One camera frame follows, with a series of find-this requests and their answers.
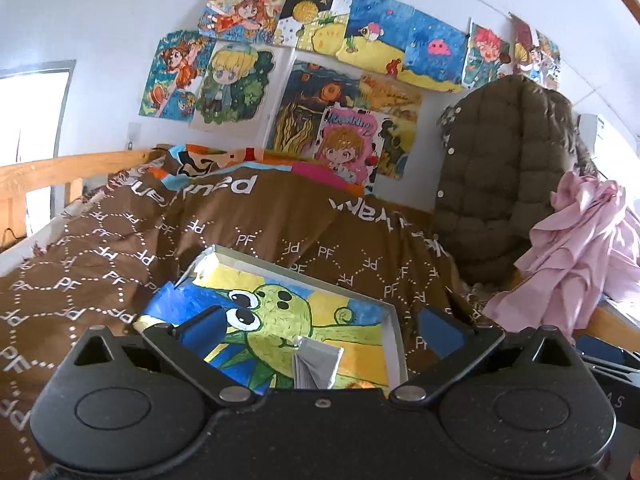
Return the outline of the grey sock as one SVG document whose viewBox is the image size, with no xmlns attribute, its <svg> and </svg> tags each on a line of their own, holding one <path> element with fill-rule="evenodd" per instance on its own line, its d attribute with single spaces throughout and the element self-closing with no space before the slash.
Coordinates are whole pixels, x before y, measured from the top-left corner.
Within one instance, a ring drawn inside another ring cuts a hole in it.
<svg viewBox="0 0 640 480">
<path fill-rule="evenodd" d="M 344 349 L 309 337 L 294 340 L 292 372 L 295 389 L 329 390 L 335 385 Z"/>
</svg>

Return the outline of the orange-haired girl top poster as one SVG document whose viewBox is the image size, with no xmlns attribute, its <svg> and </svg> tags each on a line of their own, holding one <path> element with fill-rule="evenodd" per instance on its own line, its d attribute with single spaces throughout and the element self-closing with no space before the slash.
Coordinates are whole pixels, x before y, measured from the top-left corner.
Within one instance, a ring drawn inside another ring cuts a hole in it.
<svg viewBox="0 0 640 480">
<path fill-rule="evenodd" d="M 285 0 L 207 0 L 198 31 L 217 40 L 273 44 Z"/>
</svg>

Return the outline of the underwater yellow sand poster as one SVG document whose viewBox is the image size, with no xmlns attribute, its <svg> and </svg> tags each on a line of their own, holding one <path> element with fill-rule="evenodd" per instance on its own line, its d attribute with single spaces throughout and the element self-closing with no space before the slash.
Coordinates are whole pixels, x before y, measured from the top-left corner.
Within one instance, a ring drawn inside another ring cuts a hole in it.
<svg viewBox="0 0 640 480">
<path fill-rule="evenodd" d="M 468 35 L 397 0 L 284 0 L 273 43 L 425 90 L 456 92 Z"/>
</svg>

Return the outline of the blond boy cartoon poster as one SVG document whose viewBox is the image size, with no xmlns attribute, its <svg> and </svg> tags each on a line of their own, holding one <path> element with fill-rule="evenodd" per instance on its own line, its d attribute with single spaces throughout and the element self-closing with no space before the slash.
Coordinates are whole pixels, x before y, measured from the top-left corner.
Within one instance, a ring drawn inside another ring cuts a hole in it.
<svg viewBox="0 0 640 480">
<path fill-rule="evenodd" d="M 276 88 L 280 52 L 273 47 L 219 41 L 195 99 L 190 126 L 225 136 L 254 136 Z"/>
</svg>

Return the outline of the brown patterned duvet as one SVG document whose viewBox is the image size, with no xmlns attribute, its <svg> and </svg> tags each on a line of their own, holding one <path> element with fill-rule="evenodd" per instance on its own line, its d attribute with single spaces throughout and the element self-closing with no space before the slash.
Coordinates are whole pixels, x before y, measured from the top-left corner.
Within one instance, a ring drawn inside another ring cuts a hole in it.
<svg viewBox="0 0 640 480">
<path fill-rule="evenodd" d="M 205 248 L 228 247 L 391 304 L 406 362 L 434 362 L 425 306 L 465 292 L 423 211 L 361 193 L 312 162 L 178 146 L 74 203 L 1 256 L 1 474 L 35 479 L 32 406 L 81 333 L 129 333 L 160 288 Z"/>
</svg>

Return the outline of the pink cloth garment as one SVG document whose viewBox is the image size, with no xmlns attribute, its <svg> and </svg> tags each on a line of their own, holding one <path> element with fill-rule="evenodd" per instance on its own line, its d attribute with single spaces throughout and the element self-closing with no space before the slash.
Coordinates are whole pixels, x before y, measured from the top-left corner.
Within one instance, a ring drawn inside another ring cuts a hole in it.
<svg viewBox="0 0 640 480">
<path fill-rule="evenodd" d="M 553 325 L 570 338 L 603 295 L 638 307 L 639 221 L 616 182 L 571 171 L 550 204 L 552 214 L 529 231 L 532 247 L 516 260 L 523 281 L 495 294 L 484 315 L 508 332 Z"/>
</svg>

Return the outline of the wooden bed rail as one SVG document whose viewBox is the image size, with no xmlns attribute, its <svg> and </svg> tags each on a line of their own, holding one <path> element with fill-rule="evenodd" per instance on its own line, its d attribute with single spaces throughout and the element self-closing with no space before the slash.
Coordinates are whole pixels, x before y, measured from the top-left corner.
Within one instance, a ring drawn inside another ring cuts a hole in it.
<svg viewBox="0 0 640 480">
<path fill-rule="evenodd" d="M 1 168 L 1 249 L 26 237 L 26 196 L 29 192 L 64 186 L 64 204 L 82 195 L 84 181 L 110 176 L 152 162 L 161 148 L 63 156 L 22 162 Z"/>
</svg>

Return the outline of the starry night painting poster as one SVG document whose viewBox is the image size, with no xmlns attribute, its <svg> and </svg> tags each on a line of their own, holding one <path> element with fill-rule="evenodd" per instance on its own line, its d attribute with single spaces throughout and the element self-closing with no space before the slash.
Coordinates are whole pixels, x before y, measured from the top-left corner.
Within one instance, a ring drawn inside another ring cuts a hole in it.
<svg viewBox="0 0 640 480">
<path fill-rule="evenodd" d="M 333 68 L 296 60 L 274 116 L 266 148 L 304 156 L 314 144 L 324 111 L 353 107 L 359 78 Z"/>
</svg>

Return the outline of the grey tray with frog picture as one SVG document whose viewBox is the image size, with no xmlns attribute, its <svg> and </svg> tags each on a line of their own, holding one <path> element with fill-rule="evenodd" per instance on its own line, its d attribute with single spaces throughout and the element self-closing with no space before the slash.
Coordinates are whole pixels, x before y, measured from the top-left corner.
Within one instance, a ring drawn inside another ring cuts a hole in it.
<svg viewBox="0 0 640 480">
<path fill-rule="evenodd" d="M 390 392 L 408 378 L 394 307 L 220 246 L 201 252 L 167 282 L 134 328 L 178 326 L 209 307 L 226 313 L 226 334 L 205 361 L 258 394 L 294 388 L 294 340 L 344 349 L 332 389 Z"/>
</svg>

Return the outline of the pink anime girl poster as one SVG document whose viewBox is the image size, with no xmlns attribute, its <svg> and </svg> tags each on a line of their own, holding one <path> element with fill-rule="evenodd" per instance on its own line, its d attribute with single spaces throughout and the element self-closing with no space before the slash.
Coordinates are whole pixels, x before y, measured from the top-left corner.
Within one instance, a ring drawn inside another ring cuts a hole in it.
<svg viewBox="0 0 640 480">
<path fill-rule="evenodd" d="M 321 118 L 310 156 L 330 168 L 347 183 L 373 190 L 384 138 L 385 115 L 334 105 Z"/>
</svg>

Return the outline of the olive quilted jacket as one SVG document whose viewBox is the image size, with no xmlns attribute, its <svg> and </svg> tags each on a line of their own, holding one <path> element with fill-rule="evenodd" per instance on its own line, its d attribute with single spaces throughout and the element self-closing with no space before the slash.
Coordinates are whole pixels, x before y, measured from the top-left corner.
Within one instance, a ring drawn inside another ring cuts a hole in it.
<svg viewBox="0 0 640 480">
<path fill-rule="evenodd" d="M 440 244 L 462 280 L 501 284 L 552 214 L 550 196 L 569 171 L 596 166 L 560 92 L 518 75 L 450 105 L 439 118 L 446 154 L 434 207 Z"/>
</svg>

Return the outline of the red-haired kid poster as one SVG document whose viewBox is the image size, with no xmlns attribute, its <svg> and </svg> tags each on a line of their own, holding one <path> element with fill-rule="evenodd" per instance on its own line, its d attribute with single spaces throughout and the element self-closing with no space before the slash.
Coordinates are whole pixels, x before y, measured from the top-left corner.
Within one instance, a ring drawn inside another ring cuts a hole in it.
<svg viewBox="0 0 640 480">
<path fill-rule="evenodd" d="M 462 84 L 477 89 L 512 73 L 511 44 L 491 29 L 471 22 Z"/>
</svg>

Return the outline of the anime girl swimming poster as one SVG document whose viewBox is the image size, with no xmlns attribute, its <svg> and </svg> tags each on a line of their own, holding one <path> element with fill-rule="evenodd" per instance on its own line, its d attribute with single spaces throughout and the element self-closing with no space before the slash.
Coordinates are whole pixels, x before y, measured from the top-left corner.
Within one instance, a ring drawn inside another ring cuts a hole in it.
<svg viewBox="0 0 640 480">
<path fill-rule="evenodd" d="M 196 30 L 177 30 L 163 37 L 152 59 L 139 115 L 190 122 L 214 47 L 214 38 Z"/>
</svg>

